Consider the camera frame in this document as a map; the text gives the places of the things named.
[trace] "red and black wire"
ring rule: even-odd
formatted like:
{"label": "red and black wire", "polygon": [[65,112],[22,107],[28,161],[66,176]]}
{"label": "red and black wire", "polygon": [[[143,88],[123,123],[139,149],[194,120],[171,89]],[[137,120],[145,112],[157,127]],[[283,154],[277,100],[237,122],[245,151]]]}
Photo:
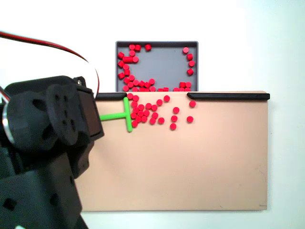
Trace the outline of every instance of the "red and black wire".
{"label": "red and black wire", "polygon": [[[66,47],[64,47],[60,44],[55,44],[55,43],[52,43],[52,42],[47,42],[47,41],[38,40],[38,39],[34,39],[34,38],[29,38],[29,37],[22,37],[22,36],[10,34],[10,33],[3,32],[3,31],[0,31],[0,38],[5,38],[5,39],[13,40],[13,41],[18,41],[18,42],[25,42],[25,43],[30,43],[30,44],[48,46],[48,47],[52,47],[52,48],[55,48],[55,49],[64,50],[64,51],[72,53],[72,54],[82,58],[86,62],[88,62],[83,56],[81,56],[77,52],[75,52],[71,49],[68,49],[68,48],[66,48]],[[96,71],[96,75],[97,75],[97,80],[98,80],[98,85],[97,85],[97,94],[98,94],[99,88],[100,88],[100,79],[99,79],[99,75],[98,75],[97,71]]]}

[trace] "red peg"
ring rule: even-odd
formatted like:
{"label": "red peg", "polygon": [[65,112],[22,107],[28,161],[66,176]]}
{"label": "red peg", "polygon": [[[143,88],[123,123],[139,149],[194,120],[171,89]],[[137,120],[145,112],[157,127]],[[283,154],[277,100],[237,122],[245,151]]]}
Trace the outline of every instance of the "red peg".
{"label": "red peg", "polygon": [[189,52],[189,48],[188,48],[188,47],[184,47],[184,48],[183,48],[183,53],[184,53],[184,54],[187,54],[188,52]]}
{"label": "red peg", "polygon": [[186,58],[188,61],[191,61],[193,59],[193,54],[187,54]]}
{"label": "red peg", "polygon": [[125,85],[125,86],[123,87],[123,91],[125,91],[125,92],[129,91],[129,87],[128,87],[127,85]]}
{"label": "red peg", "polygon": [[133,59],[132,59],[132,61],[133,61],[134,63],[137,63],[137,62],[139,61],[139,57],[134,56]]}
{"label": "red peg", "polygon": [[164,101],[168,102],[170,100],[170,97],[168,95],[164,96]]}
{"label": "red peg", "polygon": [[121,79],[124,79],[125,74],[124,73],[120,73],[118,76],[119,76],[119,79],[121,80]]}
{"label": "red peg", "polygon": [[129,55],[130,55],[130,56],[135,56],[135,51],[134,51],[134,50],[130,50],[130,51],[129,51]]}
{"label": "red peg", "polygon": [[133,62],[133,57],[132,56],[124,56],[123,57],[123,62],[124,63],[132,63]]}
{"label": "red peg", "polygon": [[141,45],[136,44],[134,50],[136,50],[138,52],[141,51]]}
{"label": "red peg", "polygon": [[119,54],[118,54],[118,58],[119,58],[119,59],[123,59],[123,57],[124,57],[124,53],[119,52]]}
{"label": "red peg", "polygon": [[192,75],[192,74],[194,73],[194,71],[190,68],[189,70],[187,70],[187,73],[188,73],[189,75]]}
{"label": "red peg", "polygon": [[159,118],[159,119],[158,119],[159,124],[163,124],[164,121],[165,121],[164,118]]}
{"label": "red peg", "polygon": [[173,108],[173,112],[174,112],[175,114],[179,113],[179,108],[178,108],[178,107],[174,107],[174,108]]}
{"label": "red peg", "polygon": [[145,45],[146,51],[150,51],[152,49],[152,46],[150,44]]}
{"label": "red peg", "polygon": [[123,69],[124,70],[128,70],[129,69],[129,65],[128,64],[124,64]]}
{"label": "red peg", "polygon": [[119,66],[120,68],[122,68],[122,67],[124,66],[124,62],[123,62],[123,61],[118,62],[118,66]]}

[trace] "black edge strip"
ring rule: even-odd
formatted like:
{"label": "black edge strip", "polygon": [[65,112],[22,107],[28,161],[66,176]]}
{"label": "black edge strip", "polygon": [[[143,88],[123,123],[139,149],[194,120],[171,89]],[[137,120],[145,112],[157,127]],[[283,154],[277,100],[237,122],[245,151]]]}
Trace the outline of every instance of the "black edge strip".
{"label": "black edge strip", "polygon": [[127,96],[126,92],[98,93],[95,100],[119,101]]}
{"label": "black edge strip", "polygon": [[252,100],[266,101],[270,99],[268,93],[192,93],[187,96],[194,100]]}

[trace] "red disc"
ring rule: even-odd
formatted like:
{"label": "red disc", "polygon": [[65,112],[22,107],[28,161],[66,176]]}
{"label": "red disc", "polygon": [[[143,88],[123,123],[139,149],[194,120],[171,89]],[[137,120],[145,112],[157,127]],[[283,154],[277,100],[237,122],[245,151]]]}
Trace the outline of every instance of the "red disc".
{"label": "red disc", "polygon": [[147,103],[147,104],[145,105],[145,108],[146,108],[146,109],[151,109],[151,107],[152,107],[152,104],[151,104],[151,103]]}
{"label": "red disc", "polygon": [[191,87],[191,86],[192,86],[192,83],[191,83],[191,82],[186,82],[186,83],[185,83],[185,86],[186,86],[186,87]]}
{"label": "red disc", "polygon": [[128,86],[129,88],[132,88],[132,87],[133,87],[133,82],[129,82],[129,83],[127,84],[127,86]]}
{"label": "red disc", "polygon": [[149,114],[150,114],[149,110],[145,110],[143,113],[145,116],[149,116]]}
{"label": "red disc", "polygon": [[144,110],[144,105],[140,104],[140,105],[138,105],[138,108],[139,108],[140,111],[142,111],[142,110]]}
{"label": "red disc", "polygon": [[130,76],[128,77],[128,79],[129,79],[130,81],[134,81],[134,75],[130,75]]}
{"label": "red disc", "polygon": [[135,55],[135,51],[134,51],[134,50],[130,50],[130,51],[129,51],[129,55],[130,55],[130,56],[134,56],[134,55]]}
{"label": "red disc", "polygon": [[146,116],[143,116],[143,117],[141,118],[141,120],[142,120],[143,123],[146,123],[146,122],[147,122],[147,117],[146,117]]}
{"label": "red disc", "polygon": [[174,107],[174,108],[173,108],[173,112],[174,112],[175,114],[179,113],[179,108],[178,108],[178,107]]}
{"label": "red disc", "polygon": [[139,101],[139,96],[134,95],[134,96],[133,96],[133,100],[136,101],[136,102]]}
{"label": "red disc", "polygon": [[183,53],[184,53],[184,54],[187,54],[188,52],[189,52],[189,48],[188,48],[188,47],[184,47],[184,48],[183,48]]}
{"label": "red disc", "polygon": [[128,70],[129,69],[129,65],[128,64],[124,64],[123,69],[124,70]]}
{"label": "red disc", "polygon": [[186,118],[186,120],[187,120],[187,122],[192,123],[193,120],[194,120],[194,118],[191,117],[191,116],[188,116],[188,117]]}
{"label": "red disc", "polygon": [[153,84],[154,84],[154,79],[150,79],[148,82],[149,82],[151,85],[153,85]]}
{"label": "red disc", "polygon": [[164,121],[165,121],[164,118],[159,118],[159,119],[158,119],[159,124],[163,124]]}
{"label": "red disc", "polygon": [[138,116],[142,117],[144,115],[144,112],[143,111],[139,111],[138,112]]}
{"label": "red disc", "polygon": [[172,116],[172,118],[171,118],[171,120],[172,120],[173,122],[177,122],[178,117],[177,117],[177,116],[175,116],[175,115],[173,115],[173,116]]}
{"label": "red disc", "polygon": [[133,61],[134,63],[137,63],[137,62],[139,61],[139,57],[134,56],[133,59],[132,59],[132,61]]}
{"label": "red disc", "polygon": [[163,104],[162,99],[158,99],[158,100],[157,100],[157,105],[158,105],[158,106],[161,106],[162,104]]}
{"label": "red disc", "polygon": [[154,118],[154,119],[157,119],[158,118],[158,113],[157,112],[154,112],[153,114],[152,114],[152,117]]}
{"label": "red disc", "polygon": [[134,80],[133,81],[133,85],[138,86],[139,85],[139,81],[138,80]]}
{"label": "red disc", "polygon": [[127,98],[128,98],[129,100],[131,100],[131,99],[133,98],[133,94],[132,94],[132,93],[128,93],[128,94],[127,94]]}
{"label": "red disc", "polygon": [[175,130],[176,128],[177,128],[177,125],[176,125],[175,123],[172,123],[172,124],[171,124],[171,129],[172,129],[172,130]]}
{"label": "red disc", "polygon": [[156,120],[155,120],[154,118],[151,118],[151,119],[149,120],[149,122],[153,125],[153,124],[156,123]]}
{"label": "red disc", "polygon": [[164,101],[168,102],[170,100],[170,97],[168,95],[164,96]]}
{"label": "red disc", "polygon": [[135,119],[135,118],[137,117],[137,114],[134,113],[134,112],[132,112],[132,113],[130,114],[130,117],[131,117],[132,119]]}
{"label": "red disc", "polygon": [[129,87],[128,87],[127,85],[125,85],[125,86],[123,87],[123,91],[125,91],[125,92],[129,91]]}
{"label": "red disc", "polygon": [[133,128],[137,127],[138,126],[138,122],[137,121],[133,121],[132,122],[132,126],[133,126]]}
{"label": "red disc", "polygon": [[134,45],[134,44],[130,44],[130,45],[129,45],[129,48],[130,48],[130,50],[134,50],[135,45]]}
{"label": "red disc", "polygon": [[136,101],[132,101],[132,107],[137,107],[138,103]]}
{"label": "red disc", "polygon": [[158,109],[157,105],[152,105],[152,110],[156,111]]}
{"label": "red disc", "polygon": [[142,119],[141,119],[141,117],[140,116],[137,116],[136,118],[135,118],[135,120],[139,123],[140,121],[142,121]]}
{"label": "red disc", "polygon": [[195,101],[190,101],[190,107],[195,107],[196,106],[196,102]]}
{"label": "red disc", "polygon": [[138,113],[138,112],[139,112],[139,108],[138,108],[138,107],[135,107],[132,111],[133,111],[134,113]]}
{"label": "red disc", "polygon": [[189,66],[190,66],[190,67],[194,67],[194,66],[195,66],[195,61],[190,61],[190,62],[189,62]]}

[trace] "screw hole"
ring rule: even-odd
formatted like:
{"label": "screw hole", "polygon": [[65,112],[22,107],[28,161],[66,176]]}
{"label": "screw hole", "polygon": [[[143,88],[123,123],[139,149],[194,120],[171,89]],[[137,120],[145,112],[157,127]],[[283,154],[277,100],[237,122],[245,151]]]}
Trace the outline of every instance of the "screw hole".
{"label": "screw hole", "polygon": [[57,206],[58,201],[59,201],[58,195],[56,193],[53,194],[50,198],[50,204],[52,204],[53,206]]}
{"label": "screw hole", "polygon": [[5,208],[7,208],[10,211],[13,211],[15,209],[17,202],[11,198],[7,198],[3,204]]}

